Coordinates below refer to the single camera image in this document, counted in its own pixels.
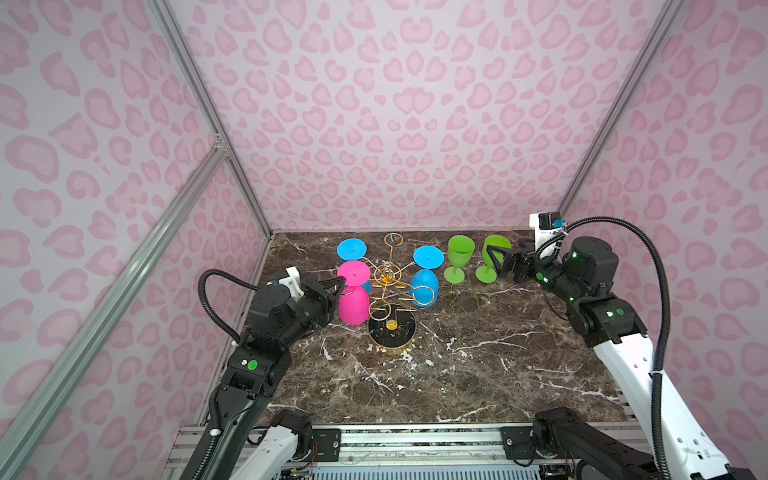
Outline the green wine glass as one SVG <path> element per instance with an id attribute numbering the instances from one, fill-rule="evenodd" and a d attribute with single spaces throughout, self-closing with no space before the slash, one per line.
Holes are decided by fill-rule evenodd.
<path id="1" fill-rule="evenodd" d="M 465 280 L 463 267 L 467 265 L 475 251 L 475 242 L 468 236 L 455 235 L 450 238 L 447 247 L 447 259 L 450 264 L 444 272 L 445 280 L 457 285 Z"/>
<path id="2" fill-rule="evenodd" d="M 489 251 L 490 247 L 508 249 L 511 247 L 511 242 L 501 235 L 490 235 L 484 240 L 482 246 L 483 265 L 475 271 L 476 278 L 484 284 L 491 284 L 497 280 L 497 267 L 504 261 L 504 255 L 496 250 Z"/>

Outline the pink wine glass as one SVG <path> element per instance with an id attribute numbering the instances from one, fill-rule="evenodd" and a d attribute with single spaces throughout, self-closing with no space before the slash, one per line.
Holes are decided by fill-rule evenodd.
<path id="1" fill-rule="evenodd" d="M 361 261 L 347 261 L 338 270 L 345 279 L 345 288 L 339 299 L 339 315 L 349 325 L 364 324 L 369 318 L 370 300 L 363 285 L 370 279 L 370 268 Z"/>

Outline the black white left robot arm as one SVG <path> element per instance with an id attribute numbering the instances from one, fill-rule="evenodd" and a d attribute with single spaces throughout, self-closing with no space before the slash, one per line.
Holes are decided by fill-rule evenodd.
<path id="1" fill-rule="evenodd" d="M 227 479 L 256 421 L 265 412 L 292 364 L 291 347 L 330 323 L 347 282 L 342 276 L 301 280 L 294 267 L 258 287 L 220 269 L 204 271 L 198 297 L 205 313 L 235 342 L 219 384 L 207 402 L 209 421 L 185 470 L 184 479 Z M 237 333 L 216 313 L 207 280 L 219 276 L 254 292 L 249 327 Z"/>

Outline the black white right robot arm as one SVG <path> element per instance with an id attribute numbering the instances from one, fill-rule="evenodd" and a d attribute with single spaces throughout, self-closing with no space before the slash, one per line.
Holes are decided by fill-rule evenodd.
<path id="1" fill-rule="evenodd" d="M 653 341 L 636 309 L 612 293 L 619 259 L 609 244 L 579 237 L 561 260 L 543 264 L 534 252 L 485 249 L 500 277 L 533 280 L 565 303 L 566 319 L 604 364 L 642 428 L 651 453 L 629 447 L 560 407 L 536 414 L 530 445 L 541 457 L 568 453 L 580 467 L 609 479 L 751 479 L 705 433 L 656 364 Z"/>

